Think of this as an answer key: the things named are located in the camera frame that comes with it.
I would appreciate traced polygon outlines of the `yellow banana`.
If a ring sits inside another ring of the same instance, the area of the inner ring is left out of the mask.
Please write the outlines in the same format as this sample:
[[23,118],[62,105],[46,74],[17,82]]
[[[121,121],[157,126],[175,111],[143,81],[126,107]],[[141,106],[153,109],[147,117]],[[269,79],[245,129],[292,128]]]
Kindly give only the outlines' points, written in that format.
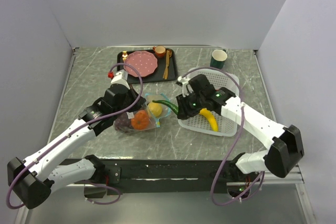
[[203,116],[205,119],[207,119],[211,129],[214,131],[214,132],[218,132],[218,124],[217,124],[217,121],[214,117],[214,115],[212,114],[211,111],[209,111],[208,109],[204,108],[204,109],[201,109],[200,112],[199,112],[199,115]]

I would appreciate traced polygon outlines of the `green chili pepper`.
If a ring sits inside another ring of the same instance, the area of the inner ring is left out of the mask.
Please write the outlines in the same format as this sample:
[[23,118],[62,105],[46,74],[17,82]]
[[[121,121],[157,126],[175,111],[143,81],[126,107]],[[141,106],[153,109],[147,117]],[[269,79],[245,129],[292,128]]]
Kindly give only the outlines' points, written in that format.
[[167,100],[153,100],[152,102],[167,106],[168,108],[170,108],[172,110],[173,113],[178,115],[179,109],[178,109],[178,106],[175,105],[174,103],[172,103],[170,101],[167,101]]

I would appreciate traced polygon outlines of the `red grape bunch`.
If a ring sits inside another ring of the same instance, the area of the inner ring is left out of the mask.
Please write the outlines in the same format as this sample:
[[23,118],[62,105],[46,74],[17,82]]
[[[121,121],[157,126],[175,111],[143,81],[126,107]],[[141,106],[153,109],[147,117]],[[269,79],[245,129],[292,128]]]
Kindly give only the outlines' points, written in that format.
[[118,117],[115,120],[113,126],[116,131],[131,132],[133,130],[133,127],[131,125],[131,120],[128,118],[126,114]]

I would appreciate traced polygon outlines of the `clear zip top bag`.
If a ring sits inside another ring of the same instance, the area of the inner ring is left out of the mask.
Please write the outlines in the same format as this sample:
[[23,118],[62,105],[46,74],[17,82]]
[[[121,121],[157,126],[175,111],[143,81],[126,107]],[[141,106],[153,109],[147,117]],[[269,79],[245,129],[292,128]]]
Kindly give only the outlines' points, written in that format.
[[145,103],[138,110],[124,112],[114,121],[114,129],[123,133],[140,132],[160,127],[160,119],[170,115],[171,109],[153,101],[169,101],[164,94],[146,93]]

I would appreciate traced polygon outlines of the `yellow lemon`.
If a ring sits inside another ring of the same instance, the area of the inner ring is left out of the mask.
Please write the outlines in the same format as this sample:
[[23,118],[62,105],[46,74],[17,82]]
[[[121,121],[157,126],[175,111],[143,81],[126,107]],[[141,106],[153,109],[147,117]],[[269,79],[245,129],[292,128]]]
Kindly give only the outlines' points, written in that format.
[[163,108],[162,108],[161,104],[150,102],[147,105],[147,110],[148,110],[149,114],[158,118],[162,114]]

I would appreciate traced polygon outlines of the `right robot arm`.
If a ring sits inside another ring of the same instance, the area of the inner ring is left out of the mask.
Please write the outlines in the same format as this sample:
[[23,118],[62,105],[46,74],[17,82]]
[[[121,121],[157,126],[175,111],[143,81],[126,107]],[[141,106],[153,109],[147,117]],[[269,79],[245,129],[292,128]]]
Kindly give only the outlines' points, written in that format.
[[182,87],[182,94],[176,97],[178,119],[186,120],[201,109],[208,109],[242,126],[265,147],[265,151],[243,153],[235,158],[235,165],[229,169],[233,180],[242,181],[248,174],[261,171],[285,178],[304,156],[301,133],[296,126],[286,127],[272,121],[229,89],[214,88],[203,74],[179,77],[177,84]]

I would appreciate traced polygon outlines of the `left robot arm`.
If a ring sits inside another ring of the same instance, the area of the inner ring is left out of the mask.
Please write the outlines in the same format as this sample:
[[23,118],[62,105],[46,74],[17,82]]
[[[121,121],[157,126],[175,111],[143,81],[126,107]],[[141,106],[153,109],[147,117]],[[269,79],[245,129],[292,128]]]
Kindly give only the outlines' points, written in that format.
[[18,208],[10,202],[11,193],[22,201],[22,207],[34,209],[69,184],[81,180],[100,182],[104,177],[104,164],[94,155],[73,165],[62,166],[61,162],[111,127],[119,114],[140,108],[144,102],[142,92],[136,92],[132,86],[112,84],[104,96],[86,107],[63,133],[42,149],[24,159],[11,159],[7,164],[8,208]]

